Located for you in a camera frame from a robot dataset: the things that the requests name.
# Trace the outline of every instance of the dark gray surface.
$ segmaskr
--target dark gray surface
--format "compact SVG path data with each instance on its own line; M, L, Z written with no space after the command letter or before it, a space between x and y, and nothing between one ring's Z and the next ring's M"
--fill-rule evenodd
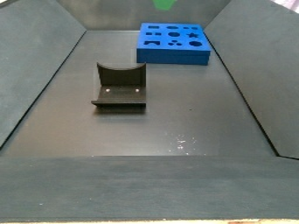
M154 0L57 0L88 30L139 30L140 24L195 23L203 27L230 0L179 0L172 8L158 10Z
M0 8L0 146L84 31L52 0Z
M12 1L1 0L1 1L0 1L0 7L7 6L11 2L12 2Z
M282 156L299 158L299 15L234 0L206 29Z
M224 66L147 64L143 114L102 114L98 62L135 67L136 31L88 31L11 137L4 157L256 156L274 152Z
M299 162L0 158L0 221L298 219Z

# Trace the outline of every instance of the black curved holder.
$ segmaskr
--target black curved holder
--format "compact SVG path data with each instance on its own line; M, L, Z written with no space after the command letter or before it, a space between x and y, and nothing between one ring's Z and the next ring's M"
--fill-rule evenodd
M128 69L115 69L98 64L100 90L98 107L116 105L146 106L146 64Z

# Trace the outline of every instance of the blue foam block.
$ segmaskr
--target blue foam block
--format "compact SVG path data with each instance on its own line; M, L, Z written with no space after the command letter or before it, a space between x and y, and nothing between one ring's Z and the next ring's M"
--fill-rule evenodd
M198 24L143 23L138 63L208 65L211 46Z

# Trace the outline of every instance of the green object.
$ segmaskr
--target green object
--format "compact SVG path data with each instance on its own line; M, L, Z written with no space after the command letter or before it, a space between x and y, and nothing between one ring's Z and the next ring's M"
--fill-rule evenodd
M176 0L154 0L154 6L160 11L168 11Z

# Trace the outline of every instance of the black plastic part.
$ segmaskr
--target black plastic part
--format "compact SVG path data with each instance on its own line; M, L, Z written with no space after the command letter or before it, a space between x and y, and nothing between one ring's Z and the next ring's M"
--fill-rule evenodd
M146 64L135 68L114 69L98 64L100 90L98 107L135 105L146 106Z

